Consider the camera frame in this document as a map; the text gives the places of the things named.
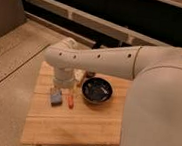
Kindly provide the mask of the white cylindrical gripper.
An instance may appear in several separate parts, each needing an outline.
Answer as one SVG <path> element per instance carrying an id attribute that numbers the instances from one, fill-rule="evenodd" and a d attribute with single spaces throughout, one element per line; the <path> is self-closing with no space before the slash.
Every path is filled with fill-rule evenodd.
<path id="1" fill-rule="evenodd" d="M 74 70 L 68 68 L 55 68 L 53 70 L 54 78 L 53 83 L 56 88 L 63 89 L 63 88 L 73 88 L 74 87 Z"/>

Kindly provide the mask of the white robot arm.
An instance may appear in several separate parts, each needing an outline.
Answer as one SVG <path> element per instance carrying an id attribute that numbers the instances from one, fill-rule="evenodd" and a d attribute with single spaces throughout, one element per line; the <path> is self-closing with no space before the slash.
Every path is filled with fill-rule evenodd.
<path id="1" fill-rule="evenodd" d="M 75 69 L 129 79 L 119 146 L 182 146 L 182 48 L 79 50 L 66 38 L 46 50 L 53 81 L 72 85 Z"/>

